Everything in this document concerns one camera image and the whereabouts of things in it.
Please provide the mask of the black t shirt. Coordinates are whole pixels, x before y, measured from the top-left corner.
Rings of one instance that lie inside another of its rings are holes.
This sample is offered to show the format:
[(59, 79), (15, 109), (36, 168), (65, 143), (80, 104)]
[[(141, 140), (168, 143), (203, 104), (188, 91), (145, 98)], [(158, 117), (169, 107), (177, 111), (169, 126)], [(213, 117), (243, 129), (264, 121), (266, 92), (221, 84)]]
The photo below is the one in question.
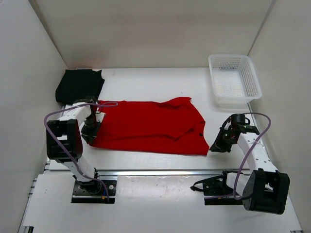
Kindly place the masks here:
[(104, 84), (102, 71), (92, 69), (66, 69), (56, 91), (55, 99), (63, 105), (72, 105), (76, 100), (99, 97)]

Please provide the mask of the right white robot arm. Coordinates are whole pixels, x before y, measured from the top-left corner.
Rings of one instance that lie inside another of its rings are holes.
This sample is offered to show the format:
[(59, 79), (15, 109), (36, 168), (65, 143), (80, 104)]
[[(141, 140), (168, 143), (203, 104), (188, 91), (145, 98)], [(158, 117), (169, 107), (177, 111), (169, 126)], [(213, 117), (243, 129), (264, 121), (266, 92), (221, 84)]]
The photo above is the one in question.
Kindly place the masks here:
[(238, 145), (244, 158), (237, 171), (223, 171), (219, 190), (241, 201), (245, 210), (281, 215), (285, 211), (290, 178), (271, 162), (261, 138), (271, 127), (259, 132), (246, 114), (232, 114), (220, 127), (211, 152), (230, 152)]

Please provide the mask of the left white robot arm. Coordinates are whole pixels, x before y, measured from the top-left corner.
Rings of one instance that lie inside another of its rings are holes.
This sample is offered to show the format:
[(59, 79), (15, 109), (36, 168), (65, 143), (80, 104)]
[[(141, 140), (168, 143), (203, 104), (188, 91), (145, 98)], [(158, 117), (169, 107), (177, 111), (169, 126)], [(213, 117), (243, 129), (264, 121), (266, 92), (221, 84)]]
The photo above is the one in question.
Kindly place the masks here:
[[(96, 115), (99, 107), (95, 97), (87, 97), (76, 100), (68, 109), (44, 117), (48, 158), (69, 168), (76, 181), (85, 184), (85, 189), (91, 194), (101, 191), (102, 182), (98, 179), (97, 170), (82, 156), (82, 141), (91, 144), (97, 137), (102, 122)], [(60, 112), (64, 112), (62, 117), (48, 120)]]

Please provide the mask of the red t shirt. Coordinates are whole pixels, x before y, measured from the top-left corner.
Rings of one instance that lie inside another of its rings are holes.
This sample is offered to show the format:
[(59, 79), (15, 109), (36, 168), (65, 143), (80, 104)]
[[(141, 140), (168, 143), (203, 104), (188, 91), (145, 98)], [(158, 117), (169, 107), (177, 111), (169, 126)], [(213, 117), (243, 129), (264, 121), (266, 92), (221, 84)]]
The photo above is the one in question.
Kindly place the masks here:
[(105, 113), (90, 146), (109, 150), (206, 156), (205, 120), (190, 97), (166, 102), (118, 101)]

